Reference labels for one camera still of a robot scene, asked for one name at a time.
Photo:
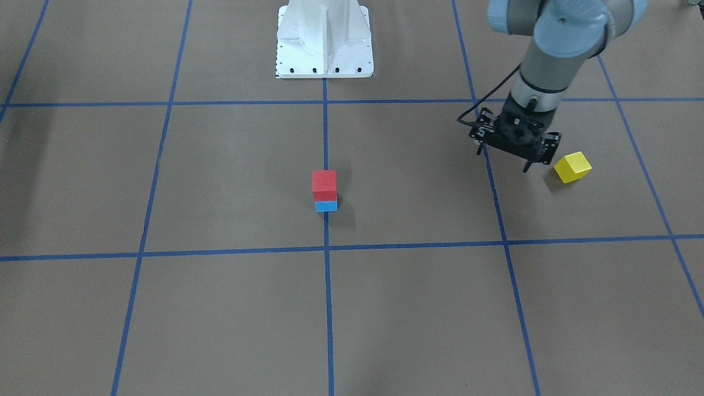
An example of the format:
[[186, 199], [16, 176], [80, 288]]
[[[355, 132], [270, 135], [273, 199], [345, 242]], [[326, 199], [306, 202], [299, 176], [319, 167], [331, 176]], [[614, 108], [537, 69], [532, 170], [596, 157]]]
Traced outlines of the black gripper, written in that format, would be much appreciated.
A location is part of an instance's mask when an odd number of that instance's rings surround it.
[[559, 132], [548, 132], [555, 114], [555, 109], [539, 111], [536, 98], [522, 106], [510, 94], [500, 114], [482, 108], [478, 119], [469, 122], [469, 136], [477, 141], [477, 155], [485, 146], [493, 146], [523, 158], [521, 172], [527, 173], [534, 163], [552, 163], [562, 138]]

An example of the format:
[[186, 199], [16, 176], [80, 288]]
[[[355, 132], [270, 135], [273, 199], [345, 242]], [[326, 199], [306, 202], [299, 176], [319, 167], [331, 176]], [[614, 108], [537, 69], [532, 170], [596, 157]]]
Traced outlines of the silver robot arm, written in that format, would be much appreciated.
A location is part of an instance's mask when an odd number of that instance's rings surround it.
[[490, 1], [491, 28], [506, 35], [530, 37], [510, 93], [494, 114], [482, 108], [470, 128], [480, 155], [485, 146], [525, 161], [549, 165], [562, 135], [550, 131], [558, 106], [583, 64], [644, 17], [647, 1]]

